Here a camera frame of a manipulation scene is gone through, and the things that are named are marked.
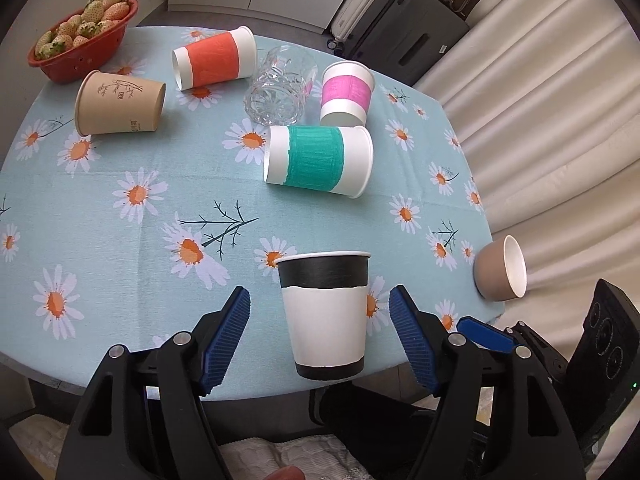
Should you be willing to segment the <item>green sleeved paper cup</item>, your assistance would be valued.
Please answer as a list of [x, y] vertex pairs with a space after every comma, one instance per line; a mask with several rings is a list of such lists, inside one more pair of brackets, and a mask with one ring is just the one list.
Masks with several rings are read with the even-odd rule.
[[372, 138], [363, 126], [271, 126], [264, 181], [358, 198], [369, 183], [373, 159]]

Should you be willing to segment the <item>dark grey suitcase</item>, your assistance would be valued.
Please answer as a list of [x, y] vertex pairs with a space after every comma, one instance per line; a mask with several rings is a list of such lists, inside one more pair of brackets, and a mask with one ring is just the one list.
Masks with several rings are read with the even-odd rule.
[[468, 31], [439, 0], [373, 0], [340, 55], [412, 86]]

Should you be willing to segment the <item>red sleeved paper cup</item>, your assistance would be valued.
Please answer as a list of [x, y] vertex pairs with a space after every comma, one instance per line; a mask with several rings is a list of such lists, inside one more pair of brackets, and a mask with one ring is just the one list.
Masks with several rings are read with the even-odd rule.
[[178, 47], [172, 51], [172, 68], [181, 91], [251, 77], [257, 68], [254, 34], [241, 26]]

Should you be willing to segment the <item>daisy print blue tablecloth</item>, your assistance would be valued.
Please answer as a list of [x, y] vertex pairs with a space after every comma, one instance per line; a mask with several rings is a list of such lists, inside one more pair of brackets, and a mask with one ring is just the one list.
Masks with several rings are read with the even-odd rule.
[[490, 321], [475, 254], [490, 242], [480, 193], [439, 102], [377, 76], [369, 185], [352, 200], [269, 185], [267, 131], [245, 114], [246, 84], [180, 91], [178, 27], [136, 27], [108, 64], [162, 82], [154, 132], [81, 136], [77, 84], [46, 84], [1, 169], [1, 352], [85, 385], [113, 344], [158, 346], [250, 291], [250, 320], [219, 400], [305, 390], [288, 341], [276, 259], [325, 250], [370, 254], [367, 373], [405, 359], [387, 314], [398, 284], [447, 327]]

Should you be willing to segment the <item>pink sleeved paper cup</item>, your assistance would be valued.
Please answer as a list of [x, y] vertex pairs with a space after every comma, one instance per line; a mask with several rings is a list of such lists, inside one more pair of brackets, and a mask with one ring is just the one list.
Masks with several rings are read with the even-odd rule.
[[367, 123], [375, 78], [367, 66], [338, 61], [322, 74], [320, 124], [357, 127]]

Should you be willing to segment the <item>clear glass tumbler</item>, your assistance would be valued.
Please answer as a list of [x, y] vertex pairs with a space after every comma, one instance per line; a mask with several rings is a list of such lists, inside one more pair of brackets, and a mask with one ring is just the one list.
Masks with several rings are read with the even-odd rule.
[[262, 52], [245, 92], [245, 113], [262, 126], [298, 124], [317, 74], [316, 61], [302, 47], [281, 44]]

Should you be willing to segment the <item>red bowl of strawberries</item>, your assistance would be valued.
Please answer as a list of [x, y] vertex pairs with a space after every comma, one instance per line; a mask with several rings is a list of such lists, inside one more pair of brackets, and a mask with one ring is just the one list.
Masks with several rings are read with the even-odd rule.
[[41, 35], [27, 63], [56, 84], [82, 79], [112, 58], [138, 9], [138, 0], [88, 0]]

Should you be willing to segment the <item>beige ceramic cup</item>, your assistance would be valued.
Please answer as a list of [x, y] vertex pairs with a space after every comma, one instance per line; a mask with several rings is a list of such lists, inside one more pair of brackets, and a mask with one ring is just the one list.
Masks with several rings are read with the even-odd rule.
[[478, 292], [486, 300], [523, 298], [527, 290], [527, 269], [516, 238], [506, 235], [485, 246], [475, 257], [473, 275]]

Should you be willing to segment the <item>brown kraft paper cup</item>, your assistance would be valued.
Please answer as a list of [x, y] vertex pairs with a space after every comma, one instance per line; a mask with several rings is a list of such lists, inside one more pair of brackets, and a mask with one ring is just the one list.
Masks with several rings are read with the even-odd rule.
[[80, 136], [156, 131], [166, 84], [93, 70], [85, 76], [75, 101], [75, 129]]

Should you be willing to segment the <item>cream curtain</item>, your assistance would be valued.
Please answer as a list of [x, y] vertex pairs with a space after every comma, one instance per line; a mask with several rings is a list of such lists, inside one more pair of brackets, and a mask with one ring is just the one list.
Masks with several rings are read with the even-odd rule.
[[639, 296], [639, 40], [614, 0], [483, 0], [416, 85], [444, 108], [492, 234], [514, 236], [522, 321], [570, 356], [594, 285]]

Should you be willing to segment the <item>black banded white paper cup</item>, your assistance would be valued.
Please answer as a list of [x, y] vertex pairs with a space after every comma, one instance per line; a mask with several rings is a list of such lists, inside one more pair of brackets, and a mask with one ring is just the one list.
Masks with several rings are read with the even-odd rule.
[[370, 257], [311, 252], [274, 262], [299, 376], [329, 382], [363, 370]]

